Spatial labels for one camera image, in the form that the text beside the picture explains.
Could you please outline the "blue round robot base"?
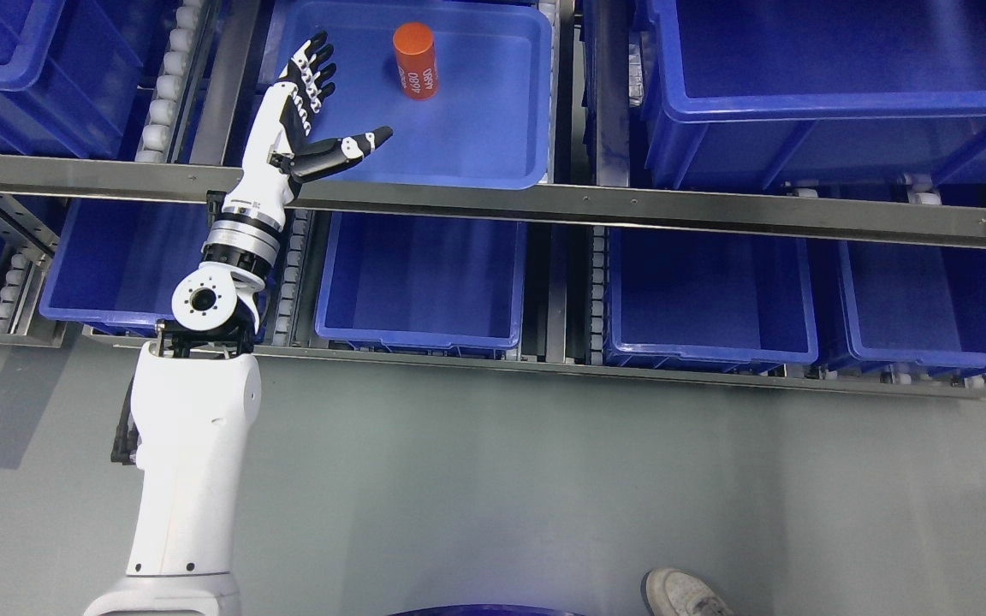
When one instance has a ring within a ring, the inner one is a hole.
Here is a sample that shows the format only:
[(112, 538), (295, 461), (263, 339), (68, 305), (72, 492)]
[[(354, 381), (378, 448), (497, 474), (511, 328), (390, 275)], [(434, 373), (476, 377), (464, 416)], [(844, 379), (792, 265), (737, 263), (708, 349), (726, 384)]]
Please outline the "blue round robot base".
[(430, 606), (413, 611), (394, 613), (394, 616), (576, 616), (578, 613), (540, 606), (500, 603), (471, 603)]

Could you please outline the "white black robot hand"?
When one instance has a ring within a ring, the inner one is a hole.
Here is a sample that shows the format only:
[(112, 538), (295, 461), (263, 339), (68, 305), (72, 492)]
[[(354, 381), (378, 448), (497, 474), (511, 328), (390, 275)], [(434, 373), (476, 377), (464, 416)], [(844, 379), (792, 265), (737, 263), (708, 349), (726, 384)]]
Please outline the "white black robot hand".
[(394, 137), (381, 126), (356, 135), (312, 140), (326, 98), (336, 89), (334, 47), (325, 31), (305, 40), (264, 94), (241, 160), (242, 178), (229, 198), (253, 207), (282, 208), (306, 183), (363, 163)]

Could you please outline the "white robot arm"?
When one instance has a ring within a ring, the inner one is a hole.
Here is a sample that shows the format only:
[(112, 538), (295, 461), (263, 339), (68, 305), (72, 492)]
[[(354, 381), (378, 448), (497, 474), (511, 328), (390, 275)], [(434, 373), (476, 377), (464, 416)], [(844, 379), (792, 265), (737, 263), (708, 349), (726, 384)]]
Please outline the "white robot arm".
[(255, 297), (276, 262), (290, 180), (247, 171), (176, 286), (172, 319), (141, 348), (130, 416), (142, 495), (125, 576), (89, 615), (239, 615), (232, 572), (236, 492), (261, 408)]

